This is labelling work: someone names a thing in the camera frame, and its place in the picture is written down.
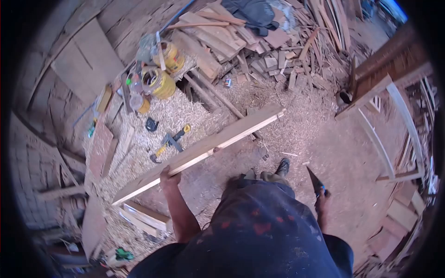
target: paint can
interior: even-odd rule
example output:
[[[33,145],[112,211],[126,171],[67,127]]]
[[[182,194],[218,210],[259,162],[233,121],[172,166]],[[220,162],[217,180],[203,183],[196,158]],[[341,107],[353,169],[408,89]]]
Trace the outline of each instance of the paint can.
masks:
[[[152,94],[158,99],[164,100],[171,97],[176,84],[168,73],[160,68],[142,68],[142,87],[146,94]]]
[[[161,41],[162,54],[164,55],[164,61],[167,69],[171,73],[177,73],[184,66],[184,55],[178,50],[176,45],[168,41]],[[158,55],[153,55],[153,62],[161,66]]]
[[[134,94],[130,98],[130,107],[134,111],[138,111],[141,114],[147,113],[150,110],[150,102],[139,94]]]

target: black cloth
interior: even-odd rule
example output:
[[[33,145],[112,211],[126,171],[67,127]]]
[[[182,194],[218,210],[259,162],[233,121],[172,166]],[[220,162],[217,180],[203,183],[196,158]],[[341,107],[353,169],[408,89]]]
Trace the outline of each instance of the black cloth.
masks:
[[[290,187],[245,179],[235,187],[207,229],[155,251],[128,277],[352,277],[351,247],[322,234]]]

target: sawdust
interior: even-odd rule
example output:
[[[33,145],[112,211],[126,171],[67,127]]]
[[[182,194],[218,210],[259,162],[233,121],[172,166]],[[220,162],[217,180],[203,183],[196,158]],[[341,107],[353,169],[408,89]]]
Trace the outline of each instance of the sawdust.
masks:
[[[114,105],[119,105],[119,97],[114,95],[109,104],[109,108],[101,115],[99,121],[108,122],[108,111],[113,110]],[[90,154],[93,148],[95,134],[92,138],[84,138],[84,148],[86,153],[87,171],[85,174],[85,186],[89,194],[97,194],[102,207],[103,214],[107,220],[108,227],[103,241],[103,250],[107,248],[115,248],[117,246],[130,250],[135,255],[133,263],[136,264],[153,250],[162,245],[168,244],[174,239],[171,237],[164,240],[169,234],[161,233],[158,238],[148,236],[132,224],[128,223],[119,215],[116,208],[110,204],[114,195],[118,190],[124,187],[128,182],[139,177],[144,172],[155,167],[156,164],[150,160],[150,155],[158,150],[162,144],[162,139],[167,133],[172,136],[180,131],[185,124],[191,125],[191,131],[186,133],[180,140],[179,144],[186,149],[195,142],[207,136],[207,131],[213,129],[220,119],[222,113],[209,113],[200,103],[190,102],[186,95],[176,88],[172,97],[167,100],[158,100],[153,98],[150,102],[150,111],[147,114],[130,113],[127,115],[125,107],[122,107],[114,122],[108,126],[112,131],[114,138],[119,139],[119,143],[114,154],[109,174],[102,178],[96,179],[89,170]],[[148,117],[159,121],[158,129],[155,132],[148,132],[145,129],[145,123]],[[135,128],[135,135],[131,141],[130,149],[127,154],[123,150],[123,142],[125,141],[129,127]],[[168,148],[158,161],[166,159],[177,154],[178,151],[174,147]]]

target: wooden frame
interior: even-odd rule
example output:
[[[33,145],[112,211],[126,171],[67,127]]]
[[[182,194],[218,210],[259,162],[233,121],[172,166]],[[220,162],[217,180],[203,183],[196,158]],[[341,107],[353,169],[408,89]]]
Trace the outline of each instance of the wooden frame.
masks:
[[[277,120],[284,115],[284,111],[286,111],[286,109],[281,105],[268,105],[257,113],[248,115],[226,126],[219,133],[210,135],[196,142],[193,146],[178,153],[168,161],[151,169],[134,181],[129,182],[124,188],[118,191],[113,199],[112,205],[118,205],[157,185],[160,182],[159,175],[167,165],[170,165],[169,175],[173,176],[206,159],[214,152],[230,146],[252,132]]]
[[[391,179],[395,179],[396,174],[394,173],[394,167],[392,166],[392,163],[389,160],[388,154],[386,153],[385,148],[383,147],[382,141],[380,141],[380,138],[378,137],[377,133],[375,132],[373,126],[369,123],[368,119],[363,114],[363,112],[360,110],[360,108],[358,110],[359,110],[358,119],[359,119],[360,124],[362,125],[362,127],[365,130],[366,134],[368,135],[369,139],[371,139],[374,146],[376,147],[379,157],[383,161],[383,164],[386,168],[386,172],[388,173],[388,176]]]

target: foot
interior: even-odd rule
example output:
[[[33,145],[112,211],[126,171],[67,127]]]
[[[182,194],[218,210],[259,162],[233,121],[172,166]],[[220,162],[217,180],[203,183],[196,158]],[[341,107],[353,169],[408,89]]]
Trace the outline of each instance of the foot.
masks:
[[[275,174],[279,175],[280,177],[285,177],[287,175],[287,173],[289,173],[289,166],[290,166],[290,161],[287,158],[283,158],[278,166],[277,171],[275,172]]]

